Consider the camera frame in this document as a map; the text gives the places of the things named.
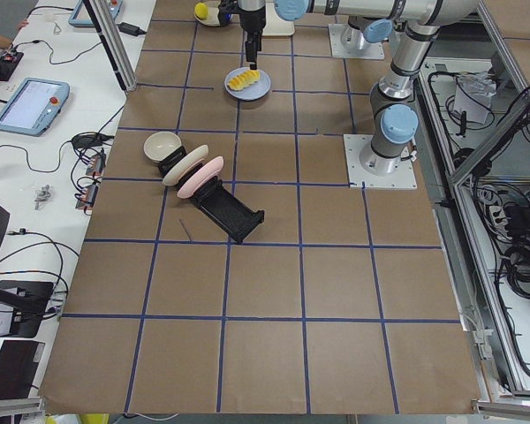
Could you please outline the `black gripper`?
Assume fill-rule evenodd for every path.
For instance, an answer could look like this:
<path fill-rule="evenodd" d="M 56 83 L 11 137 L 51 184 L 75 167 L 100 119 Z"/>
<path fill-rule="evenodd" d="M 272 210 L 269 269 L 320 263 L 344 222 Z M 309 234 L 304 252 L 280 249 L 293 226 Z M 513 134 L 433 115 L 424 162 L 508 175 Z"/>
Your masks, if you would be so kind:
<path fill-rule="evenodd" d="M 266 5 L 264 0 L 238 0 L 239 20 L 246 32 L 246 61 L 251 70 L 257 69 L 261 37 L 266 26 Z"/>

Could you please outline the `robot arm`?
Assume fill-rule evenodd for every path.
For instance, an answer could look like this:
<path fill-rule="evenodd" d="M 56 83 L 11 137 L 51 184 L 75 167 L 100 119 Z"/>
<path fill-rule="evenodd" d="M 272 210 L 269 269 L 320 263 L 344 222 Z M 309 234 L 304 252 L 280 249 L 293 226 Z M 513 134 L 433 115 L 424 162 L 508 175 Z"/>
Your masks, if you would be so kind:
<path fill-rule="evenodd" d="M 439 29 L 460 21 L 477 5 L 476 1 L 276 1 L 275 9 L 286 21 L 307 13 L 341 13 L 350 18 L 406 22 L 389 71 L 371 90 L 375 134 L 360 151 L 363 169 L 386 177 L 398 167 L 403 148 L 412 141 L 419 124 L 416 113 L 399 103 L 412 94 L 413 80 Z"/>
<path fill-rule="evenodd" d="M 275 1 L 275 14 L 281 20 L 293 22 L 311 13 L 313 1 Z M 238 14 L 242 29 L 246 32 L 246 61 L 252 70 L 257 68 L 257 57 L 261 51 L 261 37 L 266 26 L 267 6 L 264 1 L 223 1 L 220 11 Z M 393 22 L 390 19 L 367 19 L 350 16 L 346 24 L 330 24 L 329 38 L 331 55 L 337 58 L 384 59 L 382 42 L 391 35 Z"/>

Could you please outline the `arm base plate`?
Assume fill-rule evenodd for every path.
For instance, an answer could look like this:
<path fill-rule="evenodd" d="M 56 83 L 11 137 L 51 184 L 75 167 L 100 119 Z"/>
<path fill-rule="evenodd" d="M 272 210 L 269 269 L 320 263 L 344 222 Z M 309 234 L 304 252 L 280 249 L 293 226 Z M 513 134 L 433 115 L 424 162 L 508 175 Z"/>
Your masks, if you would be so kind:
<path fill-rule="evenodd" d="M 329 42 L 335 58 L 383 60 L 385 57 L 380 42 L 368 42 L 360 30 L 347 24 L 329 24 Z"/>
<path fill-rule="evenodd" d="M 395 158 L 382 158 L 371 146 L 371 134 L 345 134 L 344 153 L 351 188 L 415 190 L 418 188 L 407 147 Z"/>

